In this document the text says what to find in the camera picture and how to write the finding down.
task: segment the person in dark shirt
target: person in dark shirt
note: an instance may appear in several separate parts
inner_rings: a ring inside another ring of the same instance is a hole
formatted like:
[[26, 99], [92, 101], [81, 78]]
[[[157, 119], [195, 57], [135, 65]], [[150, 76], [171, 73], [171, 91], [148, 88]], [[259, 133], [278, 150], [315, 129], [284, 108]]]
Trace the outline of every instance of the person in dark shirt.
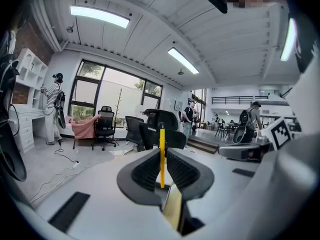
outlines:
[[188, 148], [187, 141], [191, 134], [194, 114], [198, 113], [195, 110], [195, 105], [196, 105], [196, 102], [194, 100], [191, 100], [190, 105], [185, 108], [185, 110], [182, 112], [182, 115], [181, 115], [181, 121], [183, 122], [183, 134], [186, 136], [186, 142], [185, 142], [186, 148]]

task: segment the gray shirt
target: gray shirt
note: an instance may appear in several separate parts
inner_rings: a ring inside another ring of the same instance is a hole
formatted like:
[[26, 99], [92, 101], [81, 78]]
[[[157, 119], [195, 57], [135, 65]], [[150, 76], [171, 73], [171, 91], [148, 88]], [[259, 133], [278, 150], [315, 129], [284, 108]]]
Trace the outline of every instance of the gray shirt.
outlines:
[[254, 109], [253, 107], [249, 107], [247, 109], [249, 112], [251, 112], [251, 122], [252, 124], [249, 126], [251, 129], [256, 130], [256, 125], [258, 123], [258, 119], [260, 119], [260, 110]]

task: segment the striped shirt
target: striped shirt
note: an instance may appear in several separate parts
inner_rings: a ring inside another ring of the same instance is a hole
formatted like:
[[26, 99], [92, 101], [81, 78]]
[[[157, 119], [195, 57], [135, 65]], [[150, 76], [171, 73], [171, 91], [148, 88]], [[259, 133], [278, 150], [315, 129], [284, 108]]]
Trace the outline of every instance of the striped shirt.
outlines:
[[62, 91], [61, 84], [54, 83], [50, 89], [46, 93], [47, 101], [46, 101], [46, 107], [47, 108], [53, 108], [55, 106], [56, 99], [59, 95], [59, 93]]

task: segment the yellow stick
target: yellow stick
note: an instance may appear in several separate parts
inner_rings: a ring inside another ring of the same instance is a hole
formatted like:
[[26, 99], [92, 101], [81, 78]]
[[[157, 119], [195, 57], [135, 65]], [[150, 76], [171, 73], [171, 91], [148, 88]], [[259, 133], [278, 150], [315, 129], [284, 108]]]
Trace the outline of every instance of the yellow stick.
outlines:
[[160, 129], [160, 185], [165, 187], [165, 129]]

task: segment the white pants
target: white pants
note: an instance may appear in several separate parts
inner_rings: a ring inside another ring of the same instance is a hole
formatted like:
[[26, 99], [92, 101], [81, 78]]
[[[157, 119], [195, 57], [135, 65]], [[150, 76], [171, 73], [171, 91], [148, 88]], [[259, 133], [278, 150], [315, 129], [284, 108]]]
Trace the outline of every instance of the white pants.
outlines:
[[58, 110], [55, 107], [45, 108], [45, 132], [48, 142], [54, 142], [55, 137], [61, 139], [57, 127], [57, 113]]

